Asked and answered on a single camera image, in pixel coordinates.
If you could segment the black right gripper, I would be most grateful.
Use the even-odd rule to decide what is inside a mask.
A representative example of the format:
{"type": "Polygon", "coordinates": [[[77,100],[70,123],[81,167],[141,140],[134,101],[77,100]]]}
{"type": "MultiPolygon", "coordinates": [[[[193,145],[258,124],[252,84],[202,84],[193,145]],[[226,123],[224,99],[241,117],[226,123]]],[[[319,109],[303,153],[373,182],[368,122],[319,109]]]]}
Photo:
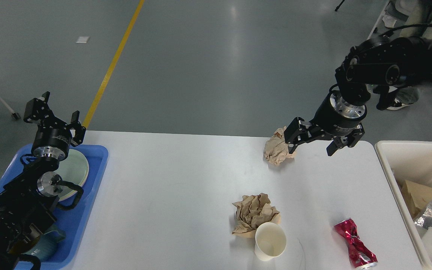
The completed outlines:
{"type": "Polygon", "coordinates": [[[339,149],[352,148],[365,135],[362,121],[366,116],[367,106],[352,105],[343,99],[340,91],[332,90],[310,122],[296,117],[286,127],[283,138],[288,153],[294,153],[301,144],[331,138],[326,148],[328,156],[333,156],[339,149]]]}

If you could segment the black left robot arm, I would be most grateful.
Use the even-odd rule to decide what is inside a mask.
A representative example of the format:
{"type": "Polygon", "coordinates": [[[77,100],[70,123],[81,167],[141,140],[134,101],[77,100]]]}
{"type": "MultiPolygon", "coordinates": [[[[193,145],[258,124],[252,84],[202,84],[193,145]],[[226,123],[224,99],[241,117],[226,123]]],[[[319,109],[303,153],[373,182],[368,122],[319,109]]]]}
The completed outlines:
{"type": "Polygon", "coordinates": [[[28,155],[31,161],[0,193],[0,270],[13,270],[20,261],[39,270],[37,256],[11,253],[11,249],[41,237],[57,221],[53,211],[74,209],[84,193],[81,186],[63,180],[55,171],[68,157],[70,146],[82,144],[86,127],[79,121],[79,111],[73,112],[69,123],[56,117],[48,106],[49,97],[46,91],[27,102],[23,120],[37,125],[28,155]]]}

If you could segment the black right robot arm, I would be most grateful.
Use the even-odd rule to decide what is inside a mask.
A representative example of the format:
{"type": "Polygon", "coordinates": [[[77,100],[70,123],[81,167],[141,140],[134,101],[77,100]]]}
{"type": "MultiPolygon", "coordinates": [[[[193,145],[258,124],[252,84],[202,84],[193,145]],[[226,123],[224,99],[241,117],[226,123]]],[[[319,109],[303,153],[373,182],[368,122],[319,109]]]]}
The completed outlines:
{"type": "Polygon", "coordinates": [[[432,89],[432,39],[420,36],[391,40],[395,29],[353,46],[335,70],[336,83],[310,121],[296,117],[283,133],[289,154],[304,143],[330,141],[332,156],[338,149],[354,147],[365,129],[368,85],[376,86],[378,110],[386,110],[399,90],[406,87],[432,89]]]}

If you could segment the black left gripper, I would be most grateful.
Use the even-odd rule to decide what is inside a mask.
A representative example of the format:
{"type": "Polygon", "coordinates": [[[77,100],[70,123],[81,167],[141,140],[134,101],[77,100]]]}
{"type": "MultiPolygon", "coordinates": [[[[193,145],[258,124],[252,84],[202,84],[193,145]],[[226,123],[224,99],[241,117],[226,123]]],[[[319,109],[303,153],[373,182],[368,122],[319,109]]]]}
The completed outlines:
{"type": "Polygon", "coordinates": [[[74,111],[66,129],[61,128],[61,120],[49,108],[50,92],[44,92],[26,103],[23,121],[37,125],[31,154],[35,157],[51,157],[63,161],[68,157],[70,145],[77,147],[84,141],[86,127],[79,120],[80,111],[74,111]]]}

